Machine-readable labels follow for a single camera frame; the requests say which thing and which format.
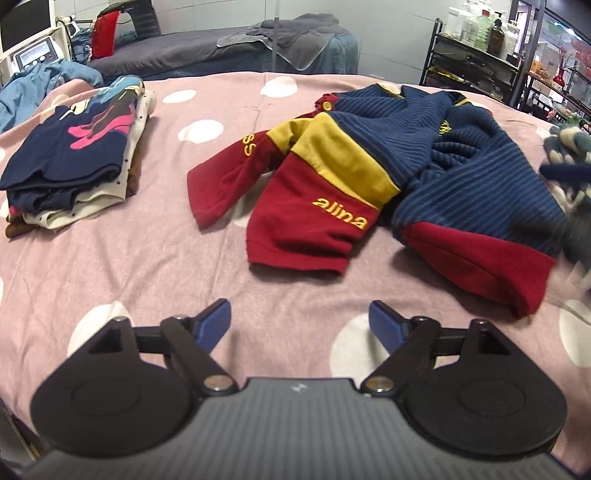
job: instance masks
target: yellow stripe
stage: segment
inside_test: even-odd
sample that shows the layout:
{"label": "yellow stripe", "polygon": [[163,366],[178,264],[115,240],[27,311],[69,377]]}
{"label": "yellow stripe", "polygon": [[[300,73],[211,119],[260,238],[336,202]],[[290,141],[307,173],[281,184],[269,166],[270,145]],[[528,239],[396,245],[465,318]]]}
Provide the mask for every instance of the yellow stripe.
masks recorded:
{"label": "yellow stripe", "polygon": [[312,120],[312,118],[294,118],[272,128],[267,132],[267,136],[284,155],[287,155]]}
{"label": "yellow stripe", "polygon": [[381,210],[400,189],[328,113],[319,113],[291,149],[341,192]]}

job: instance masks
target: red and blue sweater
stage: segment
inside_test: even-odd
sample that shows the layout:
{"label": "red and blue sweater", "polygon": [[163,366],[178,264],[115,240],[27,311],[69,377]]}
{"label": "red and blue sweater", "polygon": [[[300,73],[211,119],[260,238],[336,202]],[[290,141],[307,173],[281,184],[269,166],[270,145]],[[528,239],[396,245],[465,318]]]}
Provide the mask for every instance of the red and blue sweater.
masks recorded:
{"label": "red and blue sweater", "polygon": [[316,110],[249,134],[187,175],[213,225],[276,170],[246,232],[250,262],[343,274],[380,218],[461,288],[534,313],[559,247],[511,228],[563,211],[519,147],[457,92],[380,85],[324,95]]}

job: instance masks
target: monitor screen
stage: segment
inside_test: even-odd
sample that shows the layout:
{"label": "monitor screen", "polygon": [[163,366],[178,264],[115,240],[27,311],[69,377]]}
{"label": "monitor screen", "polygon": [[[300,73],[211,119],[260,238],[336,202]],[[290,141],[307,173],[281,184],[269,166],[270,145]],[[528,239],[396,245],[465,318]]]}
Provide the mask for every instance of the monitor screen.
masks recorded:
{"label": "monitor screen", "polygon": [[0,21],[3,51],[52,26],[49,2],[53,0],[26,0]]}

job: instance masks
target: medical machine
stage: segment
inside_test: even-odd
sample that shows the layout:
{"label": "medical machine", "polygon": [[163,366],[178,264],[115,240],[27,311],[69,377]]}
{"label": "medical machine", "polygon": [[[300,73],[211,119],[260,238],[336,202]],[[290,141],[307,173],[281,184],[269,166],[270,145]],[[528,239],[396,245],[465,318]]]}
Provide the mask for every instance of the medical machine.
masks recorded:
{"label": "medical machine", "polygon": [[53,0],[24,0],[0,21],[0,85],[27,68],[71,59],[66,23],[56,25]]}

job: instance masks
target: bed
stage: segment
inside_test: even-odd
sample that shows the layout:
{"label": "bed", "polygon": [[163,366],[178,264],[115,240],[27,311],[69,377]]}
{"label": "bed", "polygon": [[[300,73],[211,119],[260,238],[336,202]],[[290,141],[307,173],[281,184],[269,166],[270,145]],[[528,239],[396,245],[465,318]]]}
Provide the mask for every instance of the bed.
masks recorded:
{"label": "bed", "polygon": [[[240,382],[257,375],[358,382],[386,357],[368,327],[368,306],[381,299],[404,316],[424,314],[444,326],[466,327],[475,317],[495,322],[566,395],[569,416],[553,453],[577,472],[590,467],[591,326],[571,312],[591,320],[591,303],[563,260],[538,313],[515,321],[508,308],[459,290],[382,228],[356,249],[340,279],[249,266],[245,227],[265,179],[215,228],[197,228],[187,171],[237,138],[302,114],[326,92],[372,82],[247,72],[148,82],[158,105],[138,144],[139,193],[55,236],[0,238],[0,397],[15,415],[31,424],[35,389],[108,319],[126,315],[135,326],[156,325],[172,314],[196,314],[221,297],[232,303],[232,327],[213,357]],[[89,91],[74,80],[51,92],[39,111]],[[539,166],[548,124],[466,95],[490,109]],[[37,122],[35,116],[1,135],[0,158]],[[5,165],[0,161],[0,171]]]}
{"label": "bed", "polygon": [[[172,33],[124,45],[110,57],[91,60],[106,82],[122,74],[144,80],[204,76],[226,72],[269,72],[271,51],[261,42],[218,48],[218,39],[243,30],[221,28]],[[276,71],[301,74],[357,74],[358,44],[349,33],[335,35],[307,68],[297,70],[277,56]]]}

